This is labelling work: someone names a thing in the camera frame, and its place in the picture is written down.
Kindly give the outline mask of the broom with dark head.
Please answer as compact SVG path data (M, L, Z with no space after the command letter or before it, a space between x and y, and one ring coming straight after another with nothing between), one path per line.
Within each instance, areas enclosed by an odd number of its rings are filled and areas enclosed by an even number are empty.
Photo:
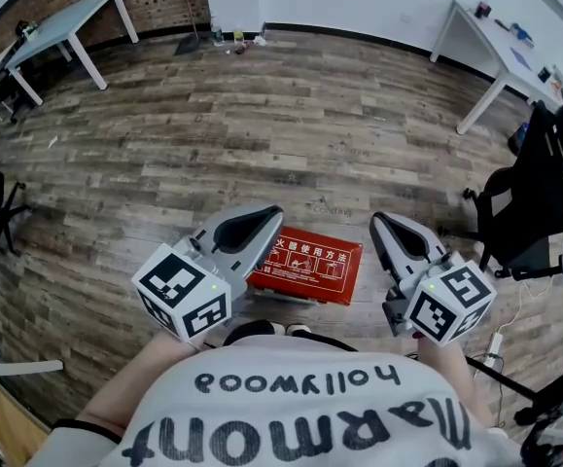
M196 23L194 21L191 2L190 0L186 0L186 3L193 31L179 41L178 46L174 52L176 56L193 53L197 51L200 46L200 39L196 28Z

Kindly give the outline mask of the blue sheet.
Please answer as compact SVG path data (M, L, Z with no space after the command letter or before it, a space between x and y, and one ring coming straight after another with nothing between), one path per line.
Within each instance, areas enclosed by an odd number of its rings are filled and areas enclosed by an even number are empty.
M526 68L529 71L532 71L533 68L530 65L529 60L527 59L527 57L522 54L519 50L510 47L510 51L513 54L513 56L515 57L516 61L524 68Z

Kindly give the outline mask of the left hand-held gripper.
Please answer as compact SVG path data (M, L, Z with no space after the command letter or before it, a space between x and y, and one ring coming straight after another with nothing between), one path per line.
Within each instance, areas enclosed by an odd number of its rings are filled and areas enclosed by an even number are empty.
M192 342L232 315L283 226L275 204L244 204L211 215L173 246L165 243L133 275L143 307L160 326Z

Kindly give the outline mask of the person's left forearm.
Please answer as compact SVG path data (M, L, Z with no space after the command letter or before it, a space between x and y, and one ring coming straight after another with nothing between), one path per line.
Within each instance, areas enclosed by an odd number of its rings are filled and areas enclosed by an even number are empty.
M87 403L78 420L104 427L122 436L148 389L168 369L202 350L204 336L179 341L158 332Z

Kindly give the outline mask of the dark green table item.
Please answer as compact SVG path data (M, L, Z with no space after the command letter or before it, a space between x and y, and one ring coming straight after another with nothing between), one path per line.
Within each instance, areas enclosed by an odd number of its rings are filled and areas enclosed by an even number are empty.
M36 22L28 22L21 19L16 25L15 33L18 39L23 43L29 39L30 35L36 30L36 28Z

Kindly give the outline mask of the white shirt with black lettering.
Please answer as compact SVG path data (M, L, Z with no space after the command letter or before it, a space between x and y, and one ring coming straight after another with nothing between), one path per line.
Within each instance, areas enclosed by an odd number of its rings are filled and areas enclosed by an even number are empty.
M58 421L27 467L523 467L416 359L251 337L177 363L122 436Z

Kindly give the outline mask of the black equipment stand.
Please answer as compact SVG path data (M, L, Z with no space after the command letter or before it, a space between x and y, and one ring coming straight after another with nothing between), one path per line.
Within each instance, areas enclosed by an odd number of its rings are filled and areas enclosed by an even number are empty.
M467 362L530 402L513 416L517 425L531 428L520 448L525 467L563 467L563 375L534 391L471 357Z

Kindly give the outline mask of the black trousers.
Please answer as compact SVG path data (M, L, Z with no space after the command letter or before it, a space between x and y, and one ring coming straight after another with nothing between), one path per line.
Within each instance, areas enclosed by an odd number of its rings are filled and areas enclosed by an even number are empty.
M251 338L251 337L259 337L259 336L264 336L264 337L282 337L282 338L295 338L295 339L301 339L301 340L306 340L306 341L313 341L313 342L317 342L320 344L324 344L327 346L331 346L334 347L336 349L340 349L343 351L349 351L349 352L356 352L356 349L344 342L335 340L333 338L329 338L329 337L325 337L325 336L321 336L318 334L314 334L314 333L298 333L295 336L279 336L279 335L275 335L273 333L273 328L271 326L271 323L274 322L270 322L267 320L256 320L256 321L252 321L252 322L248 322L246 324L243 324L237 328L235 328L234 330L231 331L231 333L226 337L223 346L230 346L233 344L238 343L239 341L244 341L247 338Z

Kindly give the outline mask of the white desk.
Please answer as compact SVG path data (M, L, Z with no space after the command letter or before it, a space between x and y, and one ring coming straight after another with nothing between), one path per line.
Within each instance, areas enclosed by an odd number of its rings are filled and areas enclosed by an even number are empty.
M510 51L519 50L530 62L532 71L522 67ZM478 19L457 0L452 0L444 24L431 50L430 60L444 56L488 75L493 83L456 126L464 134L506 87L527 96L529 102L541 100L555 111L562 104L559 89L543 83L538 73L545 61L535 49L518 41L492 18Z

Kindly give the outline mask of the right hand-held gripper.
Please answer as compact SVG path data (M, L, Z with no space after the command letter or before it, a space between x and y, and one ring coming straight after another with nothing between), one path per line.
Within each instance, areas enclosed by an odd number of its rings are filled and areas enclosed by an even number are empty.
M474 261L444 246L427 227L395 213L374 213L369 234L382 268L398 283L383 311L395 336L414 330L445 346L476 326L496 290ZM416 272L417 262L434 261Z

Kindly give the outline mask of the black waste bin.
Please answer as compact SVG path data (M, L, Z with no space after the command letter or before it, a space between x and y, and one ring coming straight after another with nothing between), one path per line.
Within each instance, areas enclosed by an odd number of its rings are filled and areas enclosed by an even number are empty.
M522 123L508 139L508 147L516 157L520 153L520 149L525 139L528 127L529 124L527 122Z

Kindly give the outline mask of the blue desk item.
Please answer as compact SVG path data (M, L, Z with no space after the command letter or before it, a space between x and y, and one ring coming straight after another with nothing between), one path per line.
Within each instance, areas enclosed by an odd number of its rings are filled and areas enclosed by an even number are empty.
M531 35L523 28L521 28L517 23L513 23L510 26L510 33L520 42L526 44L529 48L533 49L535 43Z

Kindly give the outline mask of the person's right forearm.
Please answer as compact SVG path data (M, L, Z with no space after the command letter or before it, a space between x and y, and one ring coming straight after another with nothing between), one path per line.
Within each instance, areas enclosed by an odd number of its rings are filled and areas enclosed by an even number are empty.
M486 428L493 426L493 415L477 387L462 346L457 341L438 346L430 339L417 340L418 361L437 371L451 385L459 400Z

